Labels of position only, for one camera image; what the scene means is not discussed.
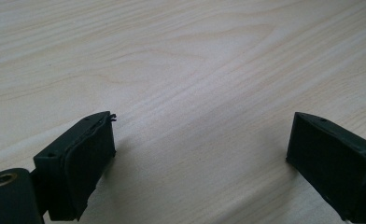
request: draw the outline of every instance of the black plastic object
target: black plastic object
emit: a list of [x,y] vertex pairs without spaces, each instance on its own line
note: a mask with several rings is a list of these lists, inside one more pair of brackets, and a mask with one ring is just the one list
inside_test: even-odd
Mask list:
[[326,119],[296,113],[287,161],[343,220],[366,223],[366,140]]
[[115,117],[106,111],[80,120],[34,157],[30,174],[0,172],[0,223],[44,223],[47,210],[51,220],[79,220],[115,156]]

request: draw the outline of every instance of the screw hole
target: screw hole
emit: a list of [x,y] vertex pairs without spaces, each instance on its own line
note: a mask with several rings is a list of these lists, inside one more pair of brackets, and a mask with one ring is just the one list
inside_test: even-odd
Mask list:
[[17,174],[3,174],[0,175],[0,187],[13,182],[17,178]]

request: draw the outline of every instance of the dark rectangular piece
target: dark rectangular piece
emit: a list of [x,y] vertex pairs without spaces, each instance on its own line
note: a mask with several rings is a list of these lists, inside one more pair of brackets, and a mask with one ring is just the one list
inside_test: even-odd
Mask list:
[[326,119],[296,113],[287,161],[343,220],[366,223],[366,140]]
[[79,219],[107,164],[114,157],[111,121],[102,112],[80,120],[35,157],[35,184],[39,207],[51,220]]

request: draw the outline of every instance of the light wood surface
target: light wood surface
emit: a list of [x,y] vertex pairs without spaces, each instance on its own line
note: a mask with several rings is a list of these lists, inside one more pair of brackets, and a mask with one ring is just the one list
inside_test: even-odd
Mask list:
[[344,223],[285,156],[295,111],[366,138],[366,1],[0,1],[0,171],[104,110],[81,224]]

